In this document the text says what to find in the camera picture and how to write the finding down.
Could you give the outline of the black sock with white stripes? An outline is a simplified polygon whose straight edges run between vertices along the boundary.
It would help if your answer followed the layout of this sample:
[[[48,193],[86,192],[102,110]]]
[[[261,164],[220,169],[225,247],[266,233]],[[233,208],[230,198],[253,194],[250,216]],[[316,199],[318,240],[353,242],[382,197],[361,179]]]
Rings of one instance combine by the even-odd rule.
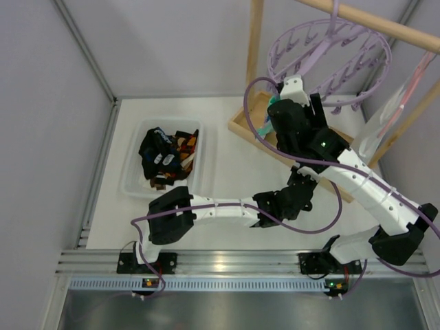
[[[147,131],[138,154],[142,158],[146,179],[152,179],[160,173],[171,177],[179,177],[183,173],[175,138],[165,134],[160,127]]]

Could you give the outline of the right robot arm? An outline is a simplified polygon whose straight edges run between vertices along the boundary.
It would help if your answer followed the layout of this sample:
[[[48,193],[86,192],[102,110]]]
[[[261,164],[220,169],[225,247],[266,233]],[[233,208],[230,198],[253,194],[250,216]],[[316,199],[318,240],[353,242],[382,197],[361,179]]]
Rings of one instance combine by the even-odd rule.
[[[277,96],[267,108],[277,138],[277,152],[316,179],[325,178],[347,191],[376,221],[369,230],[333,237],[327,254],[340,264],[377,258],[400,272],[423,241],[428,228],[439,229],[431,203],[400,195],[369,168],[348,142],[330,129],[320,95],[306,102]]]

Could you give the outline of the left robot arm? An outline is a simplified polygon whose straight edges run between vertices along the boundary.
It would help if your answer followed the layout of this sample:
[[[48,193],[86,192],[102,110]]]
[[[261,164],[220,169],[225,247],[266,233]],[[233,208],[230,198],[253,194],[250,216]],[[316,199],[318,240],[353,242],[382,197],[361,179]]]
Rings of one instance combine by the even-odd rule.
[[[291,170],[286,187],[260,192],[245,199],[213,199],[190,193],[178,186],[152,200],[142,219],[132,226],[139,239],[131,254],[120,254],[120,274],[160,273],[164,262],[161,249],[181,240],[193,228],[214,223],[233,223],[244,228],[266,229],[283,226],[302,212],[312,209],[311,199],[318,182],[309,174]],[[145,221],[145,229],[139,223]]]

